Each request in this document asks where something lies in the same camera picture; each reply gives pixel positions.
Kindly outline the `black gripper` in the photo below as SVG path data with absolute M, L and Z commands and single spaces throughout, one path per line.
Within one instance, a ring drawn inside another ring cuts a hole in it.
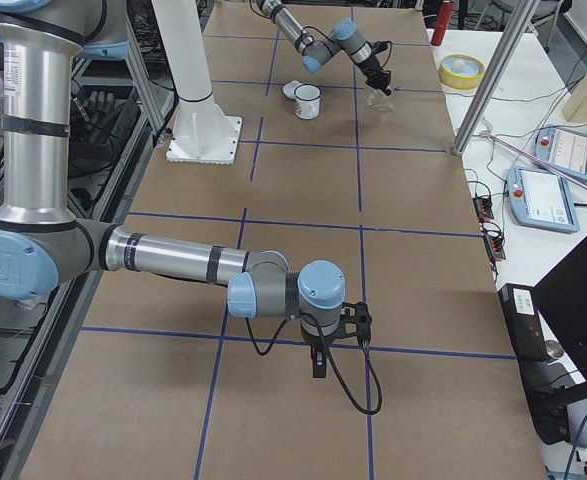
M 304 341 L 309 345 L 311 349 L 312 377 L 324 378 L 325 348 L 323 346 L 321 338 L 318 335 L 310 333 L 304 327 L 301 328 L 301 335 Z
M 386 75 L 386 71 L 382 68 L 374 53 L 369 54 L 366 59 L 357 63 L 356 66 L 366 78 L 368 86 L 372 86 L 374 90 L 381 92 L 385 96 L 392 94 L 392 90 L 389 88 L 390 76 Z

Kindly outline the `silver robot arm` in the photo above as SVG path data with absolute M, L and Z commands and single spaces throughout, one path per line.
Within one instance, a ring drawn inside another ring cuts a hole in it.
M 391 49 L 391 43 L 370 42 L 365 39 L 357 24 L 350 18 L 338 23 L 329 34 L 317 31 L 315 38 L 311 26 L 297 21 L 282 1 L 257 1 L 258 15 L 268 18 L 301 55 L 304 67 L 312 74 L 319 72 L 333 57 L 344 52 L 364 75 L 365 84 L 390 96 L 391 72 L 377 58 L 379 53 Z
M 124 58 L 122 1 L 0 1 L 4 53 L 4 193 L 0 296 L 24 301 L 89 271 L 126 269 L 222 286 L 230 314 L 298 319 L 313 374 L 334 370 L 346 334 L 345 279 L 318 260 L 292 272 L 275 251 L 158 238 L 76 217 L 67 205 L 72 64 Z

